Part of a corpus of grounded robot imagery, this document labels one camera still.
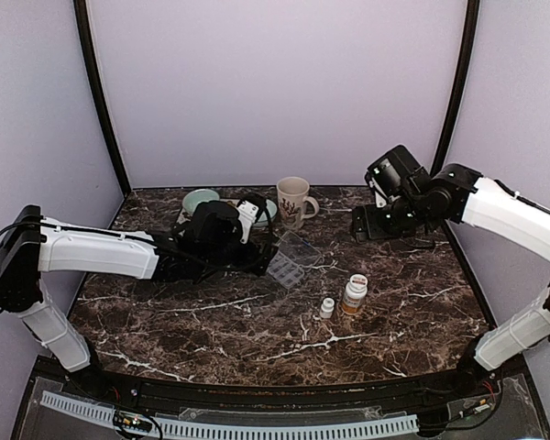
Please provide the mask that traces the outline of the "clear plastic pill organizer box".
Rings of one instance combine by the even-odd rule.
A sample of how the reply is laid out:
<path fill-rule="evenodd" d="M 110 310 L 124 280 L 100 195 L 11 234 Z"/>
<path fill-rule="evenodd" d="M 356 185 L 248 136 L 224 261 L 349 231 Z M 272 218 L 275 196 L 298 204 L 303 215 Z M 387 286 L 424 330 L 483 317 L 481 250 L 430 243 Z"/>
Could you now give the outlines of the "clear plastic pill organizer box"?
<path fill-rule="evenodd" d="M 277 247 L 278 252 L 269 263 L 267 273 L 286 289 L 301 284 L 306 272 L 322 259 L 318 249 L 292 231 L 283 234 Z"/>

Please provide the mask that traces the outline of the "large orange label pill bottle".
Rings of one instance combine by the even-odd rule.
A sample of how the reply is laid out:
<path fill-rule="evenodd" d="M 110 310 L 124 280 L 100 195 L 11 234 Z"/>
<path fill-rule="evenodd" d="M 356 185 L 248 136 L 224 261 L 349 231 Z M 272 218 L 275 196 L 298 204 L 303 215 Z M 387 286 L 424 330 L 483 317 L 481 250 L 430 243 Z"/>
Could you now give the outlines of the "large orange label pill bottle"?
<path fill-rule="evenodd" d="M 356 314 L 368 293 L 368 279 L 365 275 L 352 275 L 345 287 L 340 309 L 345 314 Z"/>

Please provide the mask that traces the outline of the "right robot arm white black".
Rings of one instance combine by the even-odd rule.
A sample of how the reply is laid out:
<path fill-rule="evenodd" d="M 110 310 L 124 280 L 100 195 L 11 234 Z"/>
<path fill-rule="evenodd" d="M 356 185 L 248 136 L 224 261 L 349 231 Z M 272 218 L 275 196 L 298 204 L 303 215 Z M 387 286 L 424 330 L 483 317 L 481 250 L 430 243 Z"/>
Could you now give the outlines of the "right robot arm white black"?
<path fill-rule="evenodd" d="M 477 170 L 448 164 L 431 175 L 403 145 L 372 162 L 365 182 L 374 237 L 407 237 L 445 220 L 484 229 L 550 262 L 550 210 Z M 459 398 L 471 396 L 485 372 L 550 337 L 550 281 L 524 309 L 473 340 L 449 379 Z"/>

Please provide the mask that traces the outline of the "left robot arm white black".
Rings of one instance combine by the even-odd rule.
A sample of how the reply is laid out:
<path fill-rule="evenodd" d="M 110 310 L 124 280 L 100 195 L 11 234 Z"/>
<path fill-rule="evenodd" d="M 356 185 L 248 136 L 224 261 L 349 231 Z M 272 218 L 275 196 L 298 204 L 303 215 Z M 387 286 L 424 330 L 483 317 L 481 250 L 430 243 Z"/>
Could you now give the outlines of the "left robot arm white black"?
<path fill-rule="evenodd" d="M 0 314 L 15 314 L 92 400 L 111 391 L 98 358 L 41 285 L 41 275 L 79 271 L 137 280 L 197 283 L 220 271 L 263 275 L 277 252 L 274 235 L 251 239 L 255 224 L 273 217 L 266 198 L 250 194 L 236 204 L 199 203 L 170 231 L 114 231 L 62 223 L 26 206 L 0 231 Z"/>

